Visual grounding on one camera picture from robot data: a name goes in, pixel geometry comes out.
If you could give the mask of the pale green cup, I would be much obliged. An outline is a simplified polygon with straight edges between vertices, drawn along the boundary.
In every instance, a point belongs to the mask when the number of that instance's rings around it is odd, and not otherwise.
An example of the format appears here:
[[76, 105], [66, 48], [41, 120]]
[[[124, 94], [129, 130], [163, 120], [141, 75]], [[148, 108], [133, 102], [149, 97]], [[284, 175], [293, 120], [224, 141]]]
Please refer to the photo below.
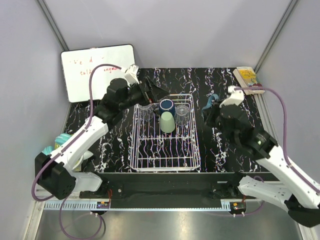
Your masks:
[[160, 129], [163, 133], [169, 134], [175, 130], [176, 124], [173, 115], [165, 111], [160, 116]]

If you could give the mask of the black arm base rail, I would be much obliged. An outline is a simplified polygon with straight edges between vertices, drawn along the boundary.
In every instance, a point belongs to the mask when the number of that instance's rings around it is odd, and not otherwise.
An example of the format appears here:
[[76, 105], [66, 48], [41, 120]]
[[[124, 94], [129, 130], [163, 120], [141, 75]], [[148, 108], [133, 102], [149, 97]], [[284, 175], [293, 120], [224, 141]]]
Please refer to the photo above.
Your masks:
[[111, 198], [112, 210], [211, 211], [221, 200], [243, 196], [236, 190], [241, 172], [227, 173], [101, 173], [97, 192], [83, 190], [82, 199]]

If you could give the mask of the light blue dotted mug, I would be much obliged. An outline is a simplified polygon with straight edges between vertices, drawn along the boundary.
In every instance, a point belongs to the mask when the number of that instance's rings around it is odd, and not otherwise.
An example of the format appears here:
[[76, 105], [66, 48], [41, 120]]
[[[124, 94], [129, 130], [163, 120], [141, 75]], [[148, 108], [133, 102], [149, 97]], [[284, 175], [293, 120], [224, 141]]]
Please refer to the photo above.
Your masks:
[[220, 97], [216, 93], [211, 94], [207, 100], [206, 105], [201, 110], [204, 111], [204, 110], [210, 109], [213, 103], [215, 101], [218, 101], [219, 99]]

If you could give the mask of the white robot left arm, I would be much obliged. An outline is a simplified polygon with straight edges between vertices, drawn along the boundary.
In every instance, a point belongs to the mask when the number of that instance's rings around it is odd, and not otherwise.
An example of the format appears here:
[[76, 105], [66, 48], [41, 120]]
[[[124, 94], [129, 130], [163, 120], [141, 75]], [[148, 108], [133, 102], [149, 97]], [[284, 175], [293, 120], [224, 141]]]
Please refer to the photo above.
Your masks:
[[99, 104], [85, 124], [69, 140], [49, 155], [39, 153], [35, 158], [37, 184], [59, 200], [73, 192], [91, 192], [97, 198], [108, 193], [108, 186], [94, 172], [75, 172], [73, 168], [84, 153], [105, 136], [122, 119], [124, 111], [137, 104], [157, 103], [170, 93], [155, 85], [149, 77], [128, 85], [123, 78], [110, 82]]

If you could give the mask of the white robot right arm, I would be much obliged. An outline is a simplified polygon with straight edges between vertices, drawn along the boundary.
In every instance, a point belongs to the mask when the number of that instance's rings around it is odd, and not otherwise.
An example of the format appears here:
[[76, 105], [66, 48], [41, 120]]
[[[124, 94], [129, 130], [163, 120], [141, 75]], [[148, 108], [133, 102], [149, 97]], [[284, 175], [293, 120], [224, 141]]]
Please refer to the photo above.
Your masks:
[[209, 97], [201, 114], [208, 127], [216, 128], [230, 145], [266, 168], [285, 186], [276, 187], [237, 172], [227, 182], [230, 197], [245, 195], [263, 200], [308, 228], [320, 224], [319, 185], [285, 155], [275, 138], [264, 129], [253, 127], [238, 105], [224, 105], [217, 94]]

